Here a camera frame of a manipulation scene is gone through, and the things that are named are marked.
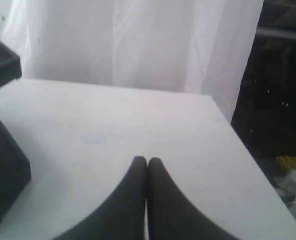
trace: white curtain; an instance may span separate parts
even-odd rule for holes
[[[208,94],[231,120],[263,0],[0,0],[24,77]]]

